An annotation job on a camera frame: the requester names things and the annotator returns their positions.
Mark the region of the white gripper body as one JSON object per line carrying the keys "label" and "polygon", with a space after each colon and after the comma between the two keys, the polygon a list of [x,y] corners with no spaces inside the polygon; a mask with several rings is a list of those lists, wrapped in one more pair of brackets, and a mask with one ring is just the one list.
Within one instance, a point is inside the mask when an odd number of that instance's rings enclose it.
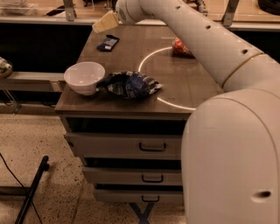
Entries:
{"label": "white gripper body", "polygon": [[141,8],[139,0],[117,0],[115,9],[121,22],[126,25],[136,24],[148,17]]}

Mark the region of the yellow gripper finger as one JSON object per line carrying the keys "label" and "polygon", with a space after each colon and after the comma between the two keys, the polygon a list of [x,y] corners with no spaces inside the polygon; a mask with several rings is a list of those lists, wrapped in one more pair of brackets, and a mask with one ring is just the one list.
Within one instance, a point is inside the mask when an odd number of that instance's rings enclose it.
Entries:
{"label": "yellow gripper finger", "polygon": [[108,11],[97,22],[92,25],[95,33],[105,32],[107,30],[116,28],[119,25],[119,19],[115,12]]}

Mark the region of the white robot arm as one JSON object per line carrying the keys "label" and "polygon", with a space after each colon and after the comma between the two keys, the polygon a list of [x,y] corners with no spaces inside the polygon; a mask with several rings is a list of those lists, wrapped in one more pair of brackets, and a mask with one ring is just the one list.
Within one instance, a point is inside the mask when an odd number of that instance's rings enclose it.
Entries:
{"label": "white robot arm", "polygon": [[183,0],[118,0],[95,32],[163,21],[223,89],[182,136],[186,224],[280,224],[280,64]]}

